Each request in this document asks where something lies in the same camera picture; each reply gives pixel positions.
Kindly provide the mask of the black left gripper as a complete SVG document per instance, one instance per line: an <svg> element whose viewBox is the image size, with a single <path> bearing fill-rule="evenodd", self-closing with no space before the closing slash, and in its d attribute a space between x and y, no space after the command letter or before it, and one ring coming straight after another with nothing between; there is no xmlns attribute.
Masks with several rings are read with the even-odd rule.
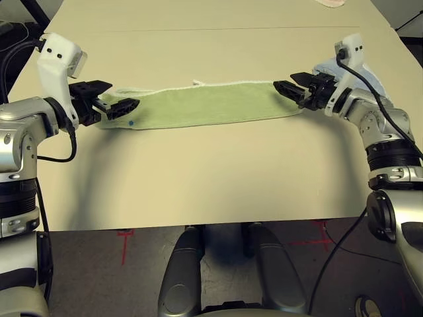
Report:
<svg viewBox="0 0 423 317"><path fill-rule="evenodd" d="M69 85L71 102L77 112L79 123L83 126L93 125L101 120L105 113L108 120L115 120L135 110L138 99L125 98L111 106L98 96L112 87L111 83L101 80L78 82Z"/></svg>

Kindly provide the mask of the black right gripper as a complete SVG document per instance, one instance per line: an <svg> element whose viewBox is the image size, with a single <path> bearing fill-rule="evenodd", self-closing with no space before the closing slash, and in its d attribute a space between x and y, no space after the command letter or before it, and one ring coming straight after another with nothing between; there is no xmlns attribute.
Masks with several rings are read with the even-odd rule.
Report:
<svg viewBox="0 0 423 317"><path fill-rule="evenodd" d="M280 95L294 101L300 108L312 111L324 109L336 90L335 77L326 73L313 75L300 72L290 77L299 86L308 88L310 95L305 97L305 90L289 81L274 81L273 86Z"/></svg>

